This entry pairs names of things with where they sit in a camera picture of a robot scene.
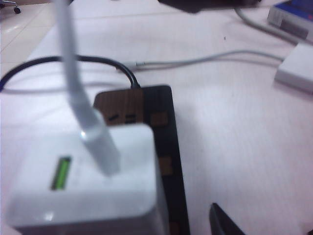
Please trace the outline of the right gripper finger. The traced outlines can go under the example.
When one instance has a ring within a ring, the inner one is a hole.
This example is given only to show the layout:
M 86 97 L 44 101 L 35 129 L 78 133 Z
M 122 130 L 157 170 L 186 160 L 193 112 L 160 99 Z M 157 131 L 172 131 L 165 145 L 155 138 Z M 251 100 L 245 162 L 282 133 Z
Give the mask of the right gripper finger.
M 245 234 L 217 203 L 210 206 L 209 222 L 212 235 Z

